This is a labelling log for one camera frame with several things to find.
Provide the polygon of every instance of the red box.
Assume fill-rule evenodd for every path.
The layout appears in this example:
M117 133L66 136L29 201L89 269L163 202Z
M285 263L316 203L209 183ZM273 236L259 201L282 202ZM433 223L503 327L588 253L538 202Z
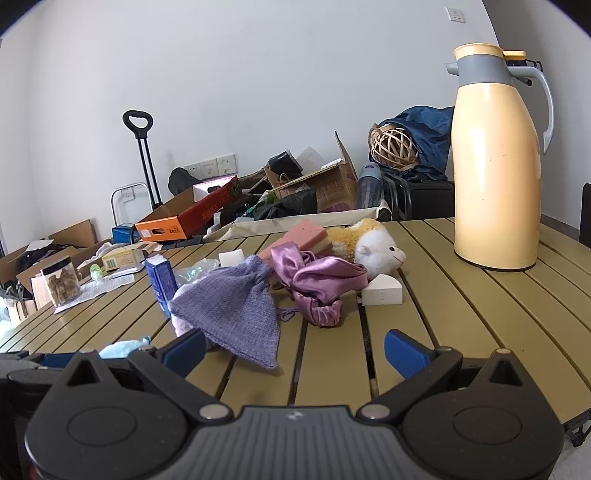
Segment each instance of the red box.
M187 189L135 224L142 240L161 242L185 240L207 224L213 214L241 195L238 177L204 199L194 201L193 189Z

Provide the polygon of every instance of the electrical outlet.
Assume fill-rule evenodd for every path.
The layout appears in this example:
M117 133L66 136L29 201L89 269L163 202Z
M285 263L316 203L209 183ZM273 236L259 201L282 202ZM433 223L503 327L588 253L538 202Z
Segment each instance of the electrical outlet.
M187 165L184 167L184 169L187 170L189 172L189 175L191 175L195 179L201 180L201 168L199 166L199 163Z
M230 153L229 155L218 157L217 169L219 170L221 176L237 173L238 169L236 168L236 155Z
M445 7L447 12L447 17L452 22L460 22L466 23L466 19L464 18L464 12L462 10L458 10L457 8Z
M220 171L217 167L217 158L210 158L209 160L199 162L199 169L201 169L201 180L220 176Z
M135 193L133 187L125 190L121 190L121 198L124 202L130 202L135 199Z

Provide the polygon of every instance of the jar lid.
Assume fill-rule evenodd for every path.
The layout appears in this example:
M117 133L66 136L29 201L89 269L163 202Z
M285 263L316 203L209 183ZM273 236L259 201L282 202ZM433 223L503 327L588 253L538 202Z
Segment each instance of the jar lid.
M63 258L59 262L56 262L53 265L49 265L49 267L42 268L41 274L43 276L50 275L50 274L57 272L58 270L64 268L66 265L69 265L71 263L72 263L72 259L70 257Z

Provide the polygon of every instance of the wall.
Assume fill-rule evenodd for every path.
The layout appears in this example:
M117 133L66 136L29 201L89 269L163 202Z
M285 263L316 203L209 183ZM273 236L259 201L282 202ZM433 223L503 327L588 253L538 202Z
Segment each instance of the wall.
M313 146L337 158L338 130L359 167L372 123L413 105L452 105L453 49L496 43L480 0L46 0L31 86L31 152L48 228L95 219L142 180L127 109L154 116L150 150L168 175L235 153L239 174ZM137 220L145 197L125 204Z
M591 38L547 0L485 0L501 47L541 60L554 96L556 129L542 157L542 212L579 227L583 185L591 182ZM538 133L546 129L544 92L517 82Z
M6 32L0 47L0 241L10 253L45 235L29 151L31 55L40 12Z

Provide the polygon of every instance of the light blue plush toy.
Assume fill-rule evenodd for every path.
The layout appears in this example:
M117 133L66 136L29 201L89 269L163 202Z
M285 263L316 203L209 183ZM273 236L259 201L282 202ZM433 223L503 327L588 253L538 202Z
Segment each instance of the light blue plush toy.
M141 340L123 340L121 342L115 342L103 348L99 352L99 355L101 358L127 358L131 352L137 350L141 346L149 345L150 342L151 339L147 336Z

